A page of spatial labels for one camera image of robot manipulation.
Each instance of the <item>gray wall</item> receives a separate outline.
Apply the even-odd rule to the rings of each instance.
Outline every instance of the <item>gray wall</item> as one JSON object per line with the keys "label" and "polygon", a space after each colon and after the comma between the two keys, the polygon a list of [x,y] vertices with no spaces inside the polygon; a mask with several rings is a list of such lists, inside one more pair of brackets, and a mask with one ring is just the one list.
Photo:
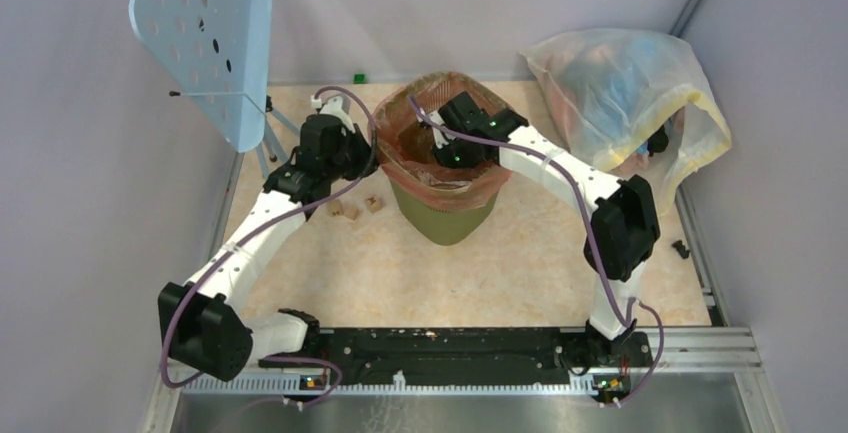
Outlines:
{"label": "gray wall", "polygon": [[797,432],[845,431],[845,0],[705,0],[685,36],[735,146],[686,184]]}
{"label": "gray wall", "polygon": [[671,29],[686,0],[275,0],[271,81],[530,77],[517,51],[599,26]]}
{"label": "gray wall", "polygon": [[233,158],[129,0],[0,0],[0,431],[127,432]]}

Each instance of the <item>plastic bag filled with items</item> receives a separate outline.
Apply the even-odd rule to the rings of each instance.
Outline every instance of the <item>plastic bag filled with items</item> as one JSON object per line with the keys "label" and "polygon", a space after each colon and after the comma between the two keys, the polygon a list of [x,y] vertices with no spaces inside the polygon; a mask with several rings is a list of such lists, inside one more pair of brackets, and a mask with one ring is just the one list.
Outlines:
{"label": "plastic bag filled with items", "polygon": [[380,167],[398,187],[429,208],[458,212],[484,207],[509,179],[509,171],[489,161],[468,169],[440,166],[433,156],[433,132],[418,124],[407,97],[426,113],[467,91],[493,114],[509,105],[470,77],[456,72],[423,76],[383,100],[374,112]]}
{"label": "plastic bag filled with items", "polygon": [[730,130],[692,48],[666,34],[563,33],[523,52],[572,155],[638,173],[660,214],[677,186],[730,148]]}

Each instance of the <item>wire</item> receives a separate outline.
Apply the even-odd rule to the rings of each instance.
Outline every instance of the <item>wire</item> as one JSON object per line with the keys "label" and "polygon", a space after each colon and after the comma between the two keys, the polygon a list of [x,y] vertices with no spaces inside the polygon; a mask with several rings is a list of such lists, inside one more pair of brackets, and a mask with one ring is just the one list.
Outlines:
{"label": "wire", "polygon": [[[476,136],[466,135],[458,131],[450,130],[443,125],[436,124],[433,120],[430,119],[429,116],[427,116],[424,109],[418,105],[418,102],[415,101],[415,98],[410,95],[407,97],[407,101],[409,102],[409,105],[412,107],[412,109],[415,110],[415,115],[418,116],[421,121],[441,131],[443,134],[450,135],[454,138],[459,138],[461,140],[470,141],[472,143],[494,146],[497,148],[506,148],[509,150],[526,153],[528,155],[534,156],[542,161],[547,162],[551,165],[551,167],[553,167],[553,169],[559,172],[559,174],[561,174],[563,178],[565,178],[568,184],[571,185],[571,189],[574,192],[574,198],[577,200],[577,210],[580,212],[580,217],[583,219],[583,227],[586,229],[586,237],[589,241],[589,249],[592,250],[592,257],[594,258],[595,265],[598,268],[598,275],[601,277],[601,284],[604,287],[604,292],[606,293],[607,300],[609,301],[610,307],[612,308],[613,313],[615,313],[615,316],[616,318],[618,318],[618,321],[621,323],[621,325],[625,328],[629,328],[630,324],[633,322],[633,304],[639,300],[637,300],[635,297],[631,297],[627,300],[627,317],[625,318],[624,315],[621,314],[621,310],[618,307],[618,302],[615,300],[615,294],[612,292],[612,285],[610,284],[610,280],[609,278],[607,278],[606,271],[604,270],[604,263],[603,261],[601,261],[601,254],[598,250],[598,243],[595,240],[595,233],[592,230],[592,223],[589,219],[589,210],[588,208],[586,208],[586,201],[583,199],[583,195],[580,194],[580,187],[577,184],[577,180],[574,179],[571,173],[569,173],[568,170],[566,170],[562,165],[557,163],[556,160],[552,160],[546,155],[532,148],[527,148],[521,145],[513,145],[511,143],[504,143],[502,141],[488,140],[486,138],[479,138]],[[659,364],[660,357],[662,356],[663,347],[665,346],[665,332],[663,330],[662,321],[660,320],[660,315],[657,313],[656,310],[642,303],[641,301],[639,301],[639,306],[654,315],[654,318],[657,320],[657,327],[659,328],[660,334],[660,344],[657,348],[657,356],[654,358],[653,364],[651,364],[650,368],[648,368],[648,372],[645,373],[645,376],[642,377],[642,379],[639,381],[639,384],[636,385],[633,390],[631,390],[627,398],[625,398],[624,401],[618,402],[619,407],[626,404],[627,400],[631,398],[633,394],[637,393],[644,387],[650,376],[654,373],[654,370],[656,369],[657,365]]]}
{"label": "wire", "polygon": [[[371,164],[374,162],[375,158],[377,157],[377,144],[376,144],[377,122],[374,121],[374,117],[371,115],[371,110],[369,110],[368,107],[365,106],[365,103],[363,103],[363,101],[358,96],[356,96],[352,91],[350,91],[346,88],[342,88],[340,86],[325,86],[323,88],[320,88],[315,93],[314,96],[318,97],[322,93],[327,92],[327,91],[337,91],[339,93],[343,93],[343,94],[349,96],[354,102],[356,102],[357,105],[359,105],[359,108],[362,109],[362,112],[368,118],[368,126],[371,130],[371,153],[368,156],[368,161],[366,162],[365,167],[363,168],[362,172],[359,174],[359,176],[355,180],[350,182],[347,186],[345,186],[341,190],[337,191],[336,193],[333,193],[330,196],[328,196],[326,198],[322,198],[318,201],[314,201],[312,203],[309,203],[308,205],[303,205],[303,206],[296,208],[294,210],[290,210],[286,213],[283,213],[282,215],[271,218],[270,220],[266,221],[265,223],[262,223],[261,225],[256,227],[255,230],[251,231],[250,233],[245,235],[242,239],[238,240],[236,242],[237,247],[244,247],[244,245],[246,245],[247,242],[249,242],[253,238],[256,238],[256,236],[261,234],[263,231],[267,230],[268,228],[276,225],[277,223],[279,223],[279,222],[281,222],[281,221],[283,221],[287,218],[291,218],[292,216],[299,215],[300,213],[303,213],[305,211],[314,210],[315,208],[323,205],[324,203],[335,200],[336,198],[344,195],[345,193],[347,193],[348,191],[353,189],[356,185],[358,185],[359,182],[362,181],[362,179],[364,178],[364,175],[371,168]],[[200,278],[198,278],[197,283],[195,283],[194,285],[192,285],[191,288],[189,288],[188,293],[186,293],[186,295],[183,297],[182,301],[180,301],[180,303],[177,305],[176,310],[174,310],[174,314],[171,316],[171,321],[168,323],[168,328],[165,330],[165,337],[162,339],[162,353],[159,355],[159,375],[162,377],[162,383],[164,383],[165,386],[167,386],[168,388],[179,388],[179,387],[185,386],[185,385],[191,383],[192,381],[196,380],[197,378],[200,377],[200,375],[203,374],[202,372],[198,371],[197,373],[191,375],[190,377],[186,378],[185,380],[173,381],[168,376],[168,352],[171,350],[171,342],[174,340],[174,334],[177,330],[177,324],[179,323],[179,320],[182,317],[183,312],[188,307],[189,301],[194,297],[195,294],[197,294],[198,290],[200,290],[200,287],[203,286],[204,283],[206,283],[206,280],[208,280],[212,276],[212,274],[215,272],[215,270],[220,268],[221,265],[223,265],[231,256],[233,256],[233,252],[227,251],[224,254],[222,254],[220,258],[215,260],[215,262],[212,263],[211,266],[209,266],[209,268],[200,276]]]}
{"label": "wire", "polygon": [[[318,403],[321,403],[322,401],[326,400],[327,397],[330,395],[330,393],[332,393],[342,383],[342,370],[341,370],[341,368],[339,368],[338,365],[336,365],[335,363],[331,363],[329,361],[319,360],[317,358],[306,358],[306,357],[299,357],[299,356],[290,356],[290,357],[268,356],[268,357],[265,357],[264,360],[265,361],[271,361],[271,362],[274,362],[274,363],[294,363],[294,364],[298,364],[298,365],[317,365],[317,366],[323,366],[325,369],[329,368],[329,369],[333,370],[333,372],[336,374],[336,381],[334,381],[333,384],[330,385],[330,387],[327,388],[323,393],[321,393],[320,395],[316,396],[315,398],[307,401],[306,403],[303,403],[304,409],[309,408],[310,406],[315,406]],[[245,411],[247,411],[247,410],[249,410],[253,407],[259,406],[261,404],[265,404],[265,403],[282,403],[284,405],[291,405],[291,404],[296,405],[296,404],[298,404],[298,402],[294,402],[294,401],[290,401],[290,400],[287,401],[287,400],[288,400],[288,398],[280,397],[280,396],[266,396],[266,397],[262,397],[262,398],[258,398],[256,400],[253,400],[250,403],[243,405],[238,410],[227,415],[223,420],[221,420],[220,423],[218,423],[218,426],[211,429],[209,431],[209,433],[213,433],[215,431],[220,430],[221,428],[224,427],[224,425],[226,425],[230,421],[236,419],[237,417],[241,416]]]}

